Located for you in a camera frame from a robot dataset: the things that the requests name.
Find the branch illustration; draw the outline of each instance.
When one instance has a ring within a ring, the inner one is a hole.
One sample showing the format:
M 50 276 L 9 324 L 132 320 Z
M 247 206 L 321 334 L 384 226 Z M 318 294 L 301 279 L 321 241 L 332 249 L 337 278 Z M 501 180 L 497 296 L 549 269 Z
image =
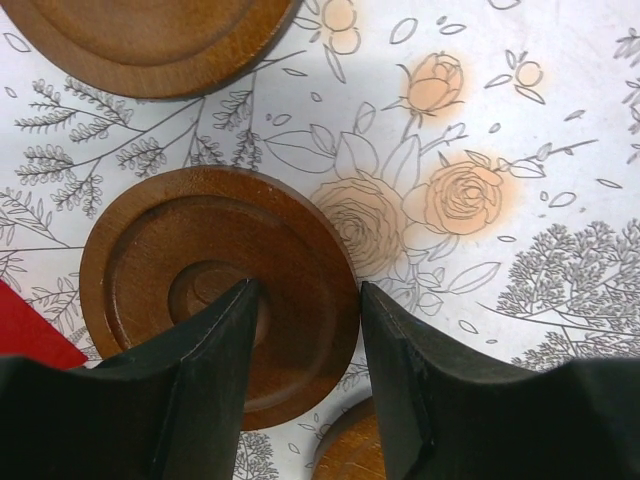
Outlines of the branch illustration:
M 6 242 L 9 245 L 13 240 L 15 228 L 19 226 L 59 245 L 68 247 L 66 243 L 58 240 L 49 230 L 52 214 L 49 212 L 45 215 L 42 199 L 38 200 L 36 206 L 33 206 L 31 205 L 31 198 L 31 192 L 24 197 L 24 200 L 21 200 L 22 191 L 14 193 L 7 188 L 4 192 L 0 192 L 0 238 L 4 236 L 4 229 L 7 228 Z

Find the red object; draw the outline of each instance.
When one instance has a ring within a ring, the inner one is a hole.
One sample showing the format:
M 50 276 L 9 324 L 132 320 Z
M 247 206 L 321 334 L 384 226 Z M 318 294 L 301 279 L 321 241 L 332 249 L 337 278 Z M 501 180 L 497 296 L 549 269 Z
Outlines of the red object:
M 87 361 L 80 350 L 2 281 L 0 355 L 24 355 L 58 369 L 79 367 Z

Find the white table surface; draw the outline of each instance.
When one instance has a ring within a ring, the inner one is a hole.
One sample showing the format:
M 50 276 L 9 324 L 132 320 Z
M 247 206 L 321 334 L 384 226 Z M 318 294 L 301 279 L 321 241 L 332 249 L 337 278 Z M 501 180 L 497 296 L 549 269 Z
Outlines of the white table surface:
M 361 279 L 481 352 L 640 354 L 640 2 L 306 0 L 254 72 L 172 102 L 96 91 L 4 12 L 0 29 L 0 278 L 92 361 L 77 272 L 96 218 L 218 163 L 311 198 Z M 360 346 L 324 402 L 243 434 L 235 478 L 310 478 L 369 393 Z

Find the wooden plate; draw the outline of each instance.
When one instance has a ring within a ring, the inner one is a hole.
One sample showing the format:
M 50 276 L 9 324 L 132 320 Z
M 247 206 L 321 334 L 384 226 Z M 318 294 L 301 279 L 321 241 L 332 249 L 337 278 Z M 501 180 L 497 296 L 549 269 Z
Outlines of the wooden plate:
M 313 480 L 387 478 L 373 398 L 336 420 L 318 445 L 315 462 Z
M 94 87 L 167 98 L 221 87 L 275 44 L 299 0 L 4 0 L 45 57 Z
M 98 219 L 80 266 L 87 328 L 109 357 L 200 311 L 243 278 L 264 286 L 245 430 L 293 419 L 349 365 L 358 290 L 335 231 L 304 197 L 230 167 L 139 183 Z

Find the rose drawing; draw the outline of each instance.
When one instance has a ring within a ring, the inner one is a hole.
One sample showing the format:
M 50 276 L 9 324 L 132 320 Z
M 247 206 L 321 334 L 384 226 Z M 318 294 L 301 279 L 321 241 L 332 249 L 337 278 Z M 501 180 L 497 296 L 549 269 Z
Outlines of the rose drawing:
M 503 179 L 475 162 L 442 167 L 404 199 L 415 222 L 436 233 L 469 235 L 493 223 L 502 208 Z
M 382 180 L 359 178 L 325 183 L 311 196 L 349 251 L 359 278 L 372 277 L 395 262 L 407 227 L 402 199 Z
M 443 53 L 428 55 L 411 73 L 407 67 L 400 65 L 408 77 L 406 96 L 400 97 L 385 110 L 390 108 L 406 108 L 411 111 L 412 118 L 423 116 L 434 117 L 436 112 L 450 107 L 458 101 L 464 75 L 457 58 Z

